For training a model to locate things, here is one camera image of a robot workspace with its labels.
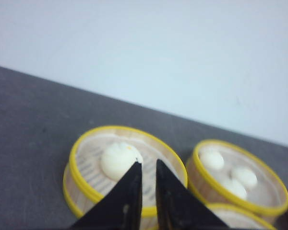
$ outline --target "steamer basket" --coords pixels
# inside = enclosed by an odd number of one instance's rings
[[[218,150],[224,158],[220,171],[206,169],[200,154]],[[248,191],[247,200],[240,199],[225,189],[218,181],[228,176],[234,165],[247,166],[257,175],[258,185]],[[194,148],[187,162],[189,188],[203,203],[229,203],[246,209],[269,223],[288,209],[288,192],[280,178],[264,162],[248,151],[221,140],[204,140]]]
[[[187,173],[178,155],[164,142],[138,129],[102,126],[84,133],[72,147],[63,177],[67,204],[80,218],[98,203],[116,184],[100,168],[103,150],[113,142],[135,146],[143,156],[143,208],[140,229],[157,228],[156,160],[161,159],[187,186]]]
[[[276,230],[271,224],[251,212],[233,205],[214,203],[207,205],[207,208],[231,228]]]

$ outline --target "gray table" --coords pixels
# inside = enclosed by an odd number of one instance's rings
[[[182,158],[217,138],[264,160],[288,189],[288,148],[0,67],[0,230],[66,227],[76,218],[62,194],[72,144],[102,125],[131,126]],[[276,223],[288,230],[288,214]]]

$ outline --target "white wall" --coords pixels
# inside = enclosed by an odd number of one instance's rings
[[[0,0],[0,66],[288,145],[288,1]]]

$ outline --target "bamboo steamer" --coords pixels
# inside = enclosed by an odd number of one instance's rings
[[[163,141],[135,128],[102,126],[84,133],[72,147],[63,177],[63,193],[68,206],[80,218],[116,184],[100,168],[103,150],[113,142],[135,146],[143,157],[143,208],[140,229],[157,228],[156,160],[161,159],[187,186],[187,173],[178,155]]]
[[[200,155],[209,150],[218,150],[223,156],[222,170],[214,172],[201,163]],[[258,185],[248,191],[247,200],[235,196],[218,182],[220,177],[228,176],[235,165],[247,166],[257,175]],[[263,161],[238,146],[215,139],[201,141],[195,146],[186,168],[189,189],[205,204],[233,204],[272,224],[288,209],[288,192],[280,178]]]
[[[230,228],[276,230],[271,224],[253,213],[233,205],[214,203],[208,204],[207,208]]]

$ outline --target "gray surface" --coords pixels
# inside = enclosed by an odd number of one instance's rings
[[[102,125],[147,131],[185,161],[205,138],[237,144],[264,160],[288,188],[288,148],[0,67],[0,230],[66,227],[62,195],[73,142]],[[287,216],[278,222],[288,229]]]

